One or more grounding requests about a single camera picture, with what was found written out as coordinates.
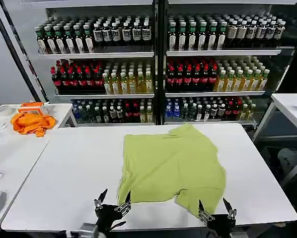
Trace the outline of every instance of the bottle label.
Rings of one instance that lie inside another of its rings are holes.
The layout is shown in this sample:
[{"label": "bottle label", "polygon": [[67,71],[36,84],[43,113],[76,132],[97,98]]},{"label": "bottle label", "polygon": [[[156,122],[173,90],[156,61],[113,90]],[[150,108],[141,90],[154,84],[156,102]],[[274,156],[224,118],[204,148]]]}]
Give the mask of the bottle label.
[{"label": "bottle label", "polygon": [[151,39],[150,28],[149,29],[142,29],[142,33],[143,33],[143,40],[150,41],[150,39]]},{"label": "bottle label", "polygon": [[96,42],[103,41],[103,36],[102,36],[102,31],[101,30],[99,30],[99,31],[94,30],[93,35],[94,35],[94,38],[95,38]]},{"label": "bottle label", "polygon": [[196,40],[196,36],[190,36],[189,37],[189,43],[188,43],[188,50],[189,51],[193,51],[194,50],[195,40]]},{"label": "bottle label", "polygon": [[122,86],[123,94],[127,94],[128,93],[127,83],[121,83],[121,86]]},{"label": "bottle label", "polygon": [[226,35],[220,35],[218,38],[217,50],[221,50],[223,48],[224,39]]},{"label": "bottle label", "polygon": [[48,39],[47,42],[48,42],[48,45],[50,47],[51,52],[53,54],[57,54],[57,49],[56,49],[55,42],[52,39]]},{"label": "bottle label", "polygon": [[242,90],[246,91],[249,88],[250,80],[245,80]]},{"label": "bottle label", "polygon": [[74,43],[72,41],[72,39],[66,39],[69,51],[71,54],[74,54]]},{"label": "bottle label", "polygon": [[130,92],[133,94],[135,93],[135,84],[134,83],[129,83],[130,86]]},{"label": "bottle label", "polygon": [[47,54],[48,52],[47,52],[47,48],[46,48],[45,42],[43,40],[38,40],[37,42],[39,44],[39,47],[41,49],[41,52],[43,54]]},{"label": "bottle label", "polygon": [[103,118],[105,123],[109,123],[109,116],[103,116]]},{"label": "bottle label", "polygon": [[275,27],[268,27],[265,38],[271,39],[273,37],[273,34],[274,34],[275,30],[276,30]]},{"label": "bottle label", "polygon": [[273,38],[274,39],[281,39],[282,35],[283,35],[283,32],[284,32],[284,28],[283,27],[277,27],[274,35],[273,35]]},{"label": "bottle label", "polygon": [[226,90],[225,90],[226,92],[230,92],[230,91],[231,91],[232,83],[233,83],[232,80],[229,80],[229,81],[227,82],[227,87],[226,87]]},{"label": "bottle label", "polygon": [[230,39],[234,39],[236,37],[237,30],[238,30],[238,27],[229,27],[227,37]]},{"label": "bottle label", "polygon": [[208,48],[207,48],[208,51],[213,50],[214,44],[215,44],[215,39],[216,39],[216,36],[215,35],[211,35],[209,37]]},{"label": "bottle label", "polygon": [[237,81],[235,81],[234,86],[233,86],[233,89],[232,89],[233,92],[238,91],[239,86],[240,86],[240,83],[241,83],[241,80],[237,80]]},{"label": "bottle label", "polygon": [[95,118],[97,119],[98,123],[102,123],[101,116],[96,116]]},{"label": "bottle label", "polygon": [[243,39],[246,35],[247,28],[246,27],[238,27],[238,32],[236,38]]},{"label": "bottle label", "polygon": [[178,50],[179,51],[183,51],[184,50],[184,46],[185,46],[185,36],[180,36],[179,37],[179,44],[178,44]]},{"label": "bottle label", "polygon": [[205,39],[206,39],[205,35],[199,36],[199,41],[198,41],[198,50],[199,51],[201,51],[204,48]]},{"label": "bottle label", "polygon": [[85,41],[87,42],[89,53],[93,53],[94,48],[93,48],[92,40],[90,38],[86,38]]},{"label": "bottle label", "polygon": [[256,89],[256,87],[257,87],[257,84],[258,84],[258,80],[256,79],[256,80],[254,80],[252,82],[252,85],[250,87],[250,91],[254,91]]},{"label": "bottle label", "polygon": [[119,94],[119,88],[117,83],[112,83],[112,88],[113,88],[114,94]]},{"label": "bottle label", "polygon": [[246,34],[246,38],[253,39],[255,32],[256,32],[256,27],[248,27],[248,32]]},{"label": "bottle label", "polygon": [[153,122],[153,115],[148,115],[148,123],[152,123]]},{"label": "bottle label", "polygon": [[204,115],[204,120],[208,120],[210,114],[205,114]]},{"label": "bottle label", "polygon": [[262,80],[261,83],[260,83],[260,86],[259,86],[259,90],[263,90],[264,87],[266,86],[266,83],[267,83],[266,79]]},{"label": "bottle label", "polygon": [[224,83],[224,81],[219,81],[218,82],[218,92],[222,92],[223,91],[223,83]]},{"label": "bottle label", "polygon": [[175,48],[175,40],[176,40],[176,36],[169,37],[169,50],[170,51],[173,51]]},{"label": "bottle label", "polygon": [[196,120],[202,120],[202,115],[201,114],[197,114]]},{"label": "bottle label", "polygon": [[105,88],[106,94],[111,94],[110,84],[105,83],[104,88]]},{"label": "bottle label", "polygon": [[59,47],[60,53],[65,54],[66,51],[65,51],[65,46],[64,46],[63,41],[61,39],[57,39],[56,42],[57,42],[57,45]]},{"label": "bottle label", "polygon": [[121,40],[121,35],[120,35],[120,30],[111,30],[112,33],[112,39],[113,41],[120,41]]},{"label": "bottle label", "polygon": [[131,30],[122,30],[123,40],[124,41],[130,41],[131,40]]},{"label": "bottle label", "polygon": [[111,30],[102,30],[104,41],[111,41]]},{"label": "bottle label", "polygon": [[83,53],[84,53],[84,48],[83,48],[82,39],[80,39],[80,38],[76,38],[75,41],[76,41],[76,43],[77,43],[78,50],[79,50],[80,54],[83,54]]},{"label": "bottle label", "polygon": [[133,40],[140,41],[142,39],[141,29],[133,29]]},{"label": "bottle label", "polygon": [[145,115],[140,115],[141,123],[145,122]]}]

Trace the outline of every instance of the table leg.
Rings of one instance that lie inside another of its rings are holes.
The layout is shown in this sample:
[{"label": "table leg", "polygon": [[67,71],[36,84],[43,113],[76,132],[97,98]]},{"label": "table leg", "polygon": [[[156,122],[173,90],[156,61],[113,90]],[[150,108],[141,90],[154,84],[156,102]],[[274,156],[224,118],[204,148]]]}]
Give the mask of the table leg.
[{"label": "table leg", "polygon": [[295,175],[297,175],[297,165],[288,173],[288,175],[286,175],[280,185],[282,187],[285,186]]},{"label": "table leg", "polygon": [[269,106],[269,108],[267,109],[266,113],[264,114],[256,132],[253,135],[252,141],[253,143],[255,143],[255,141],[258,138],[259,133],[266,128],[266,126],[268,125],[269,120],[271,119],[273,113],[276,111],[277,107],[275,106],[275,103],[272,102]]}]

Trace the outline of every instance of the yellow bottle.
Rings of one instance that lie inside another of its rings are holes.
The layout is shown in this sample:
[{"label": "yellow bottle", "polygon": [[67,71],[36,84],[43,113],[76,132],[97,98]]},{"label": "yellow bottle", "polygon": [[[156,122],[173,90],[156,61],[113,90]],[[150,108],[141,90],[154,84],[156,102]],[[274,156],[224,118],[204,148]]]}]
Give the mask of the yellow bottle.
[{"label": "yellow bottle", "polygon": [[224,75],[226,74],[226,70],[221,70],[220,75],[216,80],[214,91],[215,92],[222,92],[223,91],[223,85],[224,85]]},{"label": "yellow bottle", "polygon": [[225,82],[223,84],[223,91],[225,92],[230,92],[232,83],[233,83],[233,78],[234,78],[234,70],[229,71],[229,75],[225,77]]},{"label": "yellow bottle", "polygon": [[242,79],[239,91],[249,91],[249,85],[252,78],[252,70],[249,69],[246,73],[246,76]]},{"label": "yellow bottle", "polygon": [[267,81],[268,81],[268,74],[270,73],[270,71],[268,69],[265,69],[263,71],[263,75],[257,85],[257,88],[256,88],[256,91],[262,91],[264,90],[266,84],[267,84]]},{"label": "yellow bottle", "polygon": [[255,91],[256,90],[256,87],[259,83],[259,80],[260,80],[260,75],[261,73],[261,70],[257,69],[255,74],[254,74],[254,77],[251,78],[250,80],[250,86],[249,86],[249,91]]},{"label": "yellow bottle", "polygon": [[242,74],[243,74],[243,70],[239,69],[237,72],[237,76],[233,79],[233,84],[232,84],[233,92],[237,92],[239,90],[241,80],[242,80]]}]

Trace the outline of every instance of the bottle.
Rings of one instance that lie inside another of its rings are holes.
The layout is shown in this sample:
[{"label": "bottle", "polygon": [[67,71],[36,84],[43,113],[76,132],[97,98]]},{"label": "bottle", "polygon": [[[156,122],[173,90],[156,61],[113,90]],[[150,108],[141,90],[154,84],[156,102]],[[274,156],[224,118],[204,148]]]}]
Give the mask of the bottle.
[{"label": "bottle", "polygon": [[242,74],[243,74],[243,70],[239,69],[237,71],[237,76],[233,78],[233,84],[232,84],[233,92],[237,92],[239,90],[239,87],[242,81]]},{"label": "bottle", "polygon": [[168,46],[170,51],[175,50],[175,44],[176,44],[175,27],[176,27],[176,22],[171,22],[169,32],[168,32]]},{"label": "bottle", "polygon": [[106,94],[112,94],[110,78],[107,73],[102,74]]},{"label": "bottle", "polygon": [[207,23],[205,21],[200,23],[200,32],[198,33],[198,50],[199,51],[205,48],[206,26],[207,26]]},{"label": "bottle", "polygon": [[226,76],[225,83],[223,85],[223,90],[225,92],[230,92],[231,91],[233,80],[234,80],[234,70],[230,70],[229,75]]},{"label": "bottle", "polygon": [[222,92],[223,91],[225,74],[226,74],[225,70],[220,71],[220,76],[217,78],[216,84],[214,86],[214,91],[215,92]]},{"label": "bottle", "polygon": [[262,90],[264,90],[264,88],[265,88],[265,86],[267,84],[267,81],[268,81],[268,74],[269,73],[270,73],[270,71],[268,69],[265,69],[263,71],[263,75],[260,77],[260,80],[258,82],[256,91],[262,91]]},{"label": "bottle", "polygon": [[255,72],[254,77],[251,78],[249,91],[255,91],[256,90],[256,87],[257,87],[257,85],[259,83],[260,76],[261,76],[260,73],[261,73],[261,70],[257,69],[256,72]]},{"label": "bottle", "polygon": [[134,75],[133,72],[129,72],[129,92],[131,94],[135,94],[136,90],[135,90],[135,81],[134,81]]},{"label": "bottle", "polygon": [[47,39],[47,42],[48,42],[48,45],[49,45],[49,48],[51,50],[51,53],[52,54],[57,54],[57,47],[56,47],[56,44],[55,44],[55,41],[54,41],[54,38],[52,36],[52,32],[51,32],[51,28],[50,26],[45,26],[44,27],[44,30],[46,32],[46,39]]},{"label": "bottle", "polygon": [[213,21],[211,23],[210,32],[209,32],[209,40],[208,40],[208,46],[207,50],[211,51],[215,48],[215,42],[216,42],[216,29],[217,29],[217,22]]},{"label": "bottle", "polygon": [[146,73],[145,73],[145,82],[146,82],[146,86],[147,86],[147,93],[153,93],[152,78],[150,76],[150,71],[146,71]]},{"label": "bottle", "polygon": [[248,104],[244,103],[242,105],[242,111],[241,113],[239,113],[237,120],[245,120],[247,112],[248,112]]},{"label": "bottle", "polygon": [[205,111],[204,111],[204,119],[203,120],[208,120],[209,116],[210,116],[210,110],[211,107],[209,104],[206,105],[205,107]]},{"label": "bottle", "polygon": [[116,73],[111,73],[113,94],[119,94],[118,79]]},{"label": "bottle", "polygon": [[110,123],[109,114],[106,106],[102,107],[102,114],[104,123]]},{"label": "bottle", "polygon": [[186,22],[182,21],[180,23],[180,30],[178,34],[178,50],[183,51],[186,42]]},{"label": "bottle", "polygon": [[196,22],[192,21],[190,23],[189,33],[188,33],[188,50],[193,51],[195,48],[196,41]]},{"label": "bottle", "polygon": [[221,23],[221,28],[220,28],[220,32],[218,34],[218,42],[217,42],[217,50],[222,50],[223,49],[223,45],[224,45],[224,41],[226,38],[226,27],[227,27],[227,22],[223,21]]},{"label": "bottle", "polygon": [[39,26],[37,26],[37,27],[35,27],[35,31],[36,31],[36,35],[37,35],[36,40],[37,40],[37,43],[39,45],[41,53],[44,54],[44,55],[48,54],[47,47],[46,47],[46,44],[45,44],[45,41],[44,41],[44,37],[43,37],[42,31],[41,31],[41,28]]},{"label": "bottle", "polygon": [[250,106],[250,109],[246,113],[245,120],[252,120],[255,110],[256,110],[256,105],[252,103]]},{"label": "bottle", "polygon": [[75,33],[75,42],[77,44],[78,50],[80,54],[85,53],[84,51],[84,40],[80,32],[80,27],[78,25],[74,25],[74,33]]}]

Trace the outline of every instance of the fabric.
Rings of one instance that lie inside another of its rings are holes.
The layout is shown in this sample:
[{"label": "fabric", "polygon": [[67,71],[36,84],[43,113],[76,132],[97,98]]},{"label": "fabric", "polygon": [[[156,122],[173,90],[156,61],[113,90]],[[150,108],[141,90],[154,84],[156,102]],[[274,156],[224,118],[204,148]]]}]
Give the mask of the fabric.
[{"label": "fabric", "polygon": [[22,135],[35,133],[37,137],[43,137],[47,129],[54,127],[56,120],[49,115],[18,113],[10,123],[13,124],[13,129]]},{"label": "fabric", "polygon": [[216,146],[191,124],[162,135],[126,135],[119,204],[131,191],[131,202],[175,202],[198,216],[198,202],[209,213],[223,196],[225,170]]}]

